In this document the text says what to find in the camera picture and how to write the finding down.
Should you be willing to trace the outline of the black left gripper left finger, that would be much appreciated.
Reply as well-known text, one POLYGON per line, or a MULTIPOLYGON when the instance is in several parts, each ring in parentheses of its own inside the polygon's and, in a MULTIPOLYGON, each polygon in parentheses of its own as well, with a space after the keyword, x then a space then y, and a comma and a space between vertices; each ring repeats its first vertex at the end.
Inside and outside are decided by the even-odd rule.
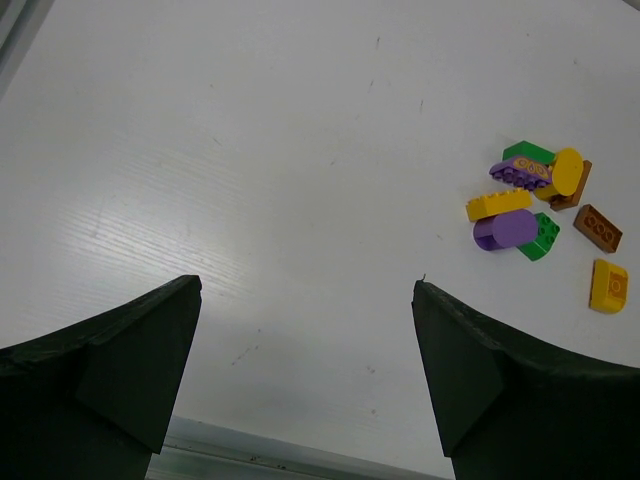
POLYGON ((2 349, 2 478, 144 478, 167 433, 201 289, 183 275, 2 349))

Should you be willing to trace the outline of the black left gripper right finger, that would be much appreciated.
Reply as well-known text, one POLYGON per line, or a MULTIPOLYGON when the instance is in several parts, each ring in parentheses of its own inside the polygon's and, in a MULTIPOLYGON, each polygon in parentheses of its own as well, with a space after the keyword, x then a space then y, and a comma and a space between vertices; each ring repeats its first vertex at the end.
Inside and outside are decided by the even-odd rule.
POLYGON ((635 479, 639 372, 554 346, 415 284, 444 455, 459 479, 635 479))

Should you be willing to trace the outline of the green curved lego brick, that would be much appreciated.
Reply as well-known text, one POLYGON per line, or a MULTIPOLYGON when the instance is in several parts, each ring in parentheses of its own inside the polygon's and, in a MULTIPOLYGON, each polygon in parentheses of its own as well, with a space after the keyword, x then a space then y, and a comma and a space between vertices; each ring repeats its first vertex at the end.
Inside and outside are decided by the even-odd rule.
POLYGON ((537 261, 546 256, 552 249, 561 231, 560 226, 547 214, 540 212, 535 214, 538 224, 536 238, 517 249, 530 261, 537 261))
POLYGON ((526 140, 522 140, 503 150, 503 161, 514 157, 525 157, 542 165, 550 165, 555 159, 555 153, 526 140))

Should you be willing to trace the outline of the purple butterfly lego brick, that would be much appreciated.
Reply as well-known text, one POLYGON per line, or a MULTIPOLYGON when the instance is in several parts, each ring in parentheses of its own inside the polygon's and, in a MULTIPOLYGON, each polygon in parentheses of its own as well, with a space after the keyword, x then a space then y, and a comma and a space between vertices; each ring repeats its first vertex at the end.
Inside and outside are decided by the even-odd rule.
POLYGON ((551 184, 552 175, 549 168, 525 156, 514 156, 493 165, 489 175, 497 181, 535 191, 551 184))

